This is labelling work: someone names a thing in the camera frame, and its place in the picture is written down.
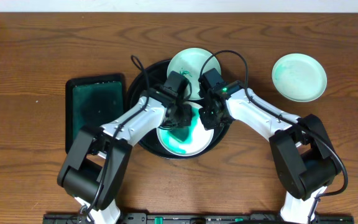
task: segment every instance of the black bowl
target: black bowl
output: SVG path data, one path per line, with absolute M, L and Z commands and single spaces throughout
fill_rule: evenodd
M 149 75 L 150 86 L 161 83 L 163 84 L 167 80 L 167 70 L 168 65 L 171 60 L 163 60 L 161 62 L 157 62 L 150 67 L 146 68 L 147 74 Z M 139 100 L 139 96 L 146 89 L 146 82 L 144 80 L 144 76 L 140 73 L 135 80 L 132 82 L 131 86 L 128 89 L 127 97 L 126 97 L 126 110 L 129 110 L 133 107 Z M 194 100 L 195 102 L 201 106 L 205 106 L 204 100 Z M 152 154 L 157 156 L 167 158 L 167 159 L 190 159 L 197 156 L 200 156 L 213 147 L 215 147 L 223 138 L 223 136 L 227 133 L 230 125 L 227 124 L 223 127 L 218 127 L 214 129 L 214 135 L 212 137 L 211 143 L 205 148 L 202 152 L 195 154 L 193 156 L 178 156 L 168 152 L 160 143 L 157 137 L 157 132 L 155 129 L 151 130 L 147 133 L 140 141 L 139 144 Z

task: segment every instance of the green paint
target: green paint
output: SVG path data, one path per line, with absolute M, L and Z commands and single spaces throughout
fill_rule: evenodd
M 286 70 L 286 69 L 287 69 L 286 66 L 284 66 L 284 65 L 279 65 L 279 66 L 276 68 L 275 72 L 274 72 L 274 79 L 275 79 L 276 81 L 280 81 L 280 78 L 281 78 L 281 76 L 285 73 L 285 70 Z
M 179 74 L 180 74 L 180 75 L 183 75 L 183 76 L 189 75 L 190 77 L 193 77 L 193 76 L 190 74 L 189 71 L 186 71 L 186 70 L 184 70 L 183 68 L 181 68 Z
M 200 114 L 198 113 L 198 109 L 193 107 L 191 108 L 191 112 L 193 113 L 193 117 L 191 118 L 189 127 L 174 131 L 160 130 L 162 142 L 168 146 L 169 150 L 175 153 L 186 154 L 187 152 L 180 146 L 184 144 L 190 145 L 193 142 L 192 133 L 196 128 Z

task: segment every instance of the white wall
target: white wall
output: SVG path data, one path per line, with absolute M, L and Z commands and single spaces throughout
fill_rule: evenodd
M 358 0 L 0 0 L 0 12 L 358 12 Z

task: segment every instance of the wood grain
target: wood grain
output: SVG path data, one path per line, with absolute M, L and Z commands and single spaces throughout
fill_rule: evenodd
M 324 198 L 320 213 L 358 223 L 358 14 L 10 14 L 0 13 L 0 223 L 40 223 L 78 204 L 56 183 L 65 158 L 65 82 L 122 72 L 131 83 L 145 66 L 188 47 L 233 49 L 250 67 L 250 87 L 275 106 L 319 116 L 349 172 L 349 188 Z M 273 64 L 301 52 L 326 69 L 328 87 L 311 103 L 284 99 Z M 229 81 L 244 67 L 219 56 Z M 329 190 L 338 189 L 342 177 Z M 279 211 L 285 190 L 269 144 L 234 123 L 211 152 L 187 161 L 134 148 L 117 203 L 126 210 L 175 213 Z

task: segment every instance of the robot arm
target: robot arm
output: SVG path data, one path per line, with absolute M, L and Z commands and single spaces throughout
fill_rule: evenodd
M 115 198 L 132 147 L 149 131 L 165 122 L 177 127 L 190 125 L 191 106 L 181 104 L 187 84 L 184 76 L 174 72 L 158 90 L 150 89 L 145 108 L 147 97 L 141 96 L 133 108 L 113 122 L 100 128 L 85 126 L 78 132 L 59 172 L 58 185 L 82 205 L 89 207 L 101 182 L 102 167 L 86 157 L 88 154 L 98 154 L 106 159 L 107 151 L 111 152 L 99 199 L 90 211 L 95 223 L 114 224 L 120 216 Z
M 280 121 L 251 102 L 241 82 L 227 84 L 220 74 L 212 69 L 201 76 L 200 83 L 204 90 L 202 93 L 209 101 L 209 106 L 200 110 L 204 127 L 211 129 L 223 123 L 231 123 L 232 120 L 239 120 L 268 140 L 278 178 L 287 190 L 280 214 L 285 221 L 307 223 L 314 197 L 323 193 L 340 172 L 327 149 L 306 133 Z M 250 88 L 247 91 L 259 105 L 318 133 L 331 144 L 322 122 L 316 116 L 311 114 L 301 118 L 288 114 L 258 97 Z M 297 147 L 302 144 L 310 144 L 311 149 L 300 154 Z

